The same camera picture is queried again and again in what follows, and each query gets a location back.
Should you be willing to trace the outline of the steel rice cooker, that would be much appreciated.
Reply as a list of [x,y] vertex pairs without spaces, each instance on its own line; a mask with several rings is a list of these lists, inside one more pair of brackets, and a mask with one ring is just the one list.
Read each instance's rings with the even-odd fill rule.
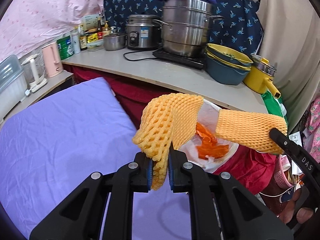
[[160,20],[157,15],[132,14],[126,21],[127,47],[135,50],[155,49],[161,41]]

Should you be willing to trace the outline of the white bottle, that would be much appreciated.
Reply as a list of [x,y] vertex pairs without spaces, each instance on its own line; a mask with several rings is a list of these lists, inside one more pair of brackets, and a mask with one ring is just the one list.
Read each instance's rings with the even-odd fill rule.
[[74,53],[75,54],[80,53],[81,49],[80,49],[80,41],[79,41],[79,32],[76,29],[71,31],[71,38],[73,42]]

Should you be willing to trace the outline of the pink electric kettle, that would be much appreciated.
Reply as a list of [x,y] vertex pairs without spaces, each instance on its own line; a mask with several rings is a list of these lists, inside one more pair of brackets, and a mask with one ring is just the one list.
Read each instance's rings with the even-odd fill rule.
[[42,47],[42,56],[47,76],[49,78],[59,75],[63,71],[60,54],[56,42]]

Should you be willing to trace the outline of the pink plastic basket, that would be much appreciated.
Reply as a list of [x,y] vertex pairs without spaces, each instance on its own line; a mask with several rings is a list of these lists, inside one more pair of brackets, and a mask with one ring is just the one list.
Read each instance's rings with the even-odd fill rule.
[[287,179],[285,172],[291,168],[291,164],[286,155],[279,155],[274,169],[274,180],[276,184],[282,189],[289,189],[293,186]]

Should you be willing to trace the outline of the black induction cooktop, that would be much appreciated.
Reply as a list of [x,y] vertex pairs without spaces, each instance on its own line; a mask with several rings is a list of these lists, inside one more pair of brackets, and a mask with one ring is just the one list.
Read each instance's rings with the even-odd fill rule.
[[159,60],[169,61],[196,70],[204,69],[204,57],[183,57],[166,52],[163,48],[159,48],[152,52],[153,56]]

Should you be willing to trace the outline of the yellow seasoning packet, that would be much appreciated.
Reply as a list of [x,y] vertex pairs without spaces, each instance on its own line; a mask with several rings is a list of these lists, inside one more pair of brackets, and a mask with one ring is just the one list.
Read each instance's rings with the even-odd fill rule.
[[92,33],[87,35],[87,43],[92,43],[99,40],[98,33]]

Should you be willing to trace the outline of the white-lined trash bin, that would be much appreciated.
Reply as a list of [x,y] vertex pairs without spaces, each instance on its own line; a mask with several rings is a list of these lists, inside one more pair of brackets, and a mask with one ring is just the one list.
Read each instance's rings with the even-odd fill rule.
[[197,116],[195,135],[180,147],[189,162],[210,173],[226,163],[239,147],[236,143],[217,137],[215,130],[220,109],[219,106],[204,100]]

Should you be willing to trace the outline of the green fabric bag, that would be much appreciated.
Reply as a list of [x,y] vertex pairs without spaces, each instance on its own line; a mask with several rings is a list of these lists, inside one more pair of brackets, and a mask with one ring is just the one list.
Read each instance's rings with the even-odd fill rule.
[[286,116],[287,110],[283,104],[283,98],[275,98],[269,90],[267,90],[264,94],[261,94],[261,97],[268,113],[283,117],[286,121],[286,124],[288,124]]

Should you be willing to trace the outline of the purple tablecloth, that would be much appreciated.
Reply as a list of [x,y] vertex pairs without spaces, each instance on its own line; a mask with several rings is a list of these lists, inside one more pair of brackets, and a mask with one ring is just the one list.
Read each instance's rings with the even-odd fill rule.
[[29,237],[41,220],[93,172],[133,161],[136,128],[103,78],[55,93],[1,129],[1,205]]

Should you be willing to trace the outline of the stacked blue yellow basins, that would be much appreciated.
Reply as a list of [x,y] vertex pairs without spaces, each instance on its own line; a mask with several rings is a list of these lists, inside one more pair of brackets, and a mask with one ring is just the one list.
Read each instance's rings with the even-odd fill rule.
[[208,43],[204,69],[218,83],[237,86],[251,70],[253,61],[245,54],[222,45]]

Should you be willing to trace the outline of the dish rack with grey lid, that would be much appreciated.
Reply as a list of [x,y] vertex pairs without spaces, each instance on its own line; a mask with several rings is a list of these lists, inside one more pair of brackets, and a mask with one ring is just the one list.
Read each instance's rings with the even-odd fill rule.
[[16,55],[10,55],[1,62],[0,120],[25,98],[28,85],[22,66]]

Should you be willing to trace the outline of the small steel pot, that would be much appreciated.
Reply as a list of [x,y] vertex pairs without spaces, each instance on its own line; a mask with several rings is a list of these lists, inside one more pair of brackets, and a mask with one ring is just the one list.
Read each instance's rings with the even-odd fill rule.
[[106,51],[121,50],[126,47],[126,34],[113,33],[103,37],[104,49]]

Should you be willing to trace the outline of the glass electric kettle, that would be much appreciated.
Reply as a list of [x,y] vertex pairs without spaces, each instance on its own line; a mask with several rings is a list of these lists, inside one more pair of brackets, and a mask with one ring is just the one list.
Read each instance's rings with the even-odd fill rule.
[[31,93],[37,92],[47,84],[46,70],[44,65],[41,64],[39,53],[28,56],[21,65]]

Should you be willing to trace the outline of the large steel steamer pot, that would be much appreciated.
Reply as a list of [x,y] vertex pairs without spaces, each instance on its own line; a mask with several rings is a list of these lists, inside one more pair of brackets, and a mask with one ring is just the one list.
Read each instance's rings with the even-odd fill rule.
[[162,12],[153,23],[161,26],[163,49],[182,57],[201,53],[214,21],[224,19],[214,14],[214,5],[201,0],[167,0]]

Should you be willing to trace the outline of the dark red cloth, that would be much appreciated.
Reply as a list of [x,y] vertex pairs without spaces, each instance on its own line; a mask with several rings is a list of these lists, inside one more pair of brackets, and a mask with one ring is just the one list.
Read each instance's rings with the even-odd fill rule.
[[[173,92],[151,83],[99,70],[68,64],[64,64],[63,67],[74,74],[76,83],[103,77],[111,86],[117,100],[136,128],[140,126],[142,111],[149,101]],[[261,154],[245,146],[239,146],[236,153],[214,173],[229,172],[251,193],[262,192],[274,196],[281,192],[281,188],[276,184],[273,176],[276,158],[276,155]]]

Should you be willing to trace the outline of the navy patterned cloth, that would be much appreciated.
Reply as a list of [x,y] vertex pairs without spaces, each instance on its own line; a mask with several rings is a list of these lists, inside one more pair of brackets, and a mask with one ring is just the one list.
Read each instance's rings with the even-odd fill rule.
[[[257,11],[259,2],[252,0],[216,0],[215,15],[224,19],[215,21],[210,29],[209,42],[220,44],[246,55],[258,51],[263,39],[263,28]],[[158,0],[104,0],[104,15],[112,27],[125,30],[125,22],[132,14],[162,16],[163,2]]]

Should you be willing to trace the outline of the white box on shelf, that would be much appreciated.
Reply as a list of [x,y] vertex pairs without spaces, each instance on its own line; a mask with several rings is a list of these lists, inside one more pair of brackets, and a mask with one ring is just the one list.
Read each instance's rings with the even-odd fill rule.
[[85,15],[81,18],[84,30],[94,29],[98,26],[99,14]]

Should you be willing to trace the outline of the long orange foam net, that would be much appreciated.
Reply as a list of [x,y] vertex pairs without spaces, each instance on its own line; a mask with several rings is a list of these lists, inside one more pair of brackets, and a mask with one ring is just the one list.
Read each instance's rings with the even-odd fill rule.
[[199,95],[171,93],[152,99],[143,109],[132,141],[155,163],[153,190],[159,189],[167,176],[170,146],[178,150],[195,135],[203,103]]

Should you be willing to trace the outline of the dark soy sauce bottle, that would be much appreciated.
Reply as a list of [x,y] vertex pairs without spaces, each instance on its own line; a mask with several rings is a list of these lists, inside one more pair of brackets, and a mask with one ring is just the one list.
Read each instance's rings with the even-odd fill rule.
[[79,25],[78,30],[80,33],[80,36],[79,36],[80,50],[81,51],[87,50],[87,36],[82,24]]

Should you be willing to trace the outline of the orange snack wrapper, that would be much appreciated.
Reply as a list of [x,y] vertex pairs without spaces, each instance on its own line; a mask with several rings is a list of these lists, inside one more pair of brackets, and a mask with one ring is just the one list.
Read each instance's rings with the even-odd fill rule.
[[201,145],[196,146],[200,159],[220,159],[229,152],[229,146],[218,144],[215,135],[199,122],[196,123],[196,134],[201,139]]

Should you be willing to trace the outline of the pink dotted curtain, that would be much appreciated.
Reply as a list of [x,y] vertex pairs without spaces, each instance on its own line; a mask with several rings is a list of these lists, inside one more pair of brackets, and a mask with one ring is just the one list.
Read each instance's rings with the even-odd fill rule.
[[103,0],[13,0],[1,19],[1,60],[22,57],[103,9]]

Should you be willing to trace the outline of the yellow electric pot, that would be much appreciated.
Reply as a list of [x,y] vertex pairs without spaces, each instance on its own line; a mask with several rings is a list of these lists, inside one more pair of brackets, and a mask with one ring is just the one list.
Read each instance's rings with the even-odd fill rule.
[[274,98],[280,98],[281,93],[273,84],[276,68],[269,63],[268,59],[260,55],[251,54],[251,58],[253,64],[243,80],[244,84],[256,93],[264,94],[269,90]]

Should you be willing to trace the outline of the green canister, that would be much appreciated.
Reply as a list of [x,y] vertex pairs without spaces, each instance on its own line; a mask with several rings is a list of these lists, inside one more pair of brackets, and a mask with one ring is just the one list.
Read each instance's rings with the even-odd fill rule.
[[70,36],[60,38],[56,42],[61,60],[65,60],[74,55],[72,39]]

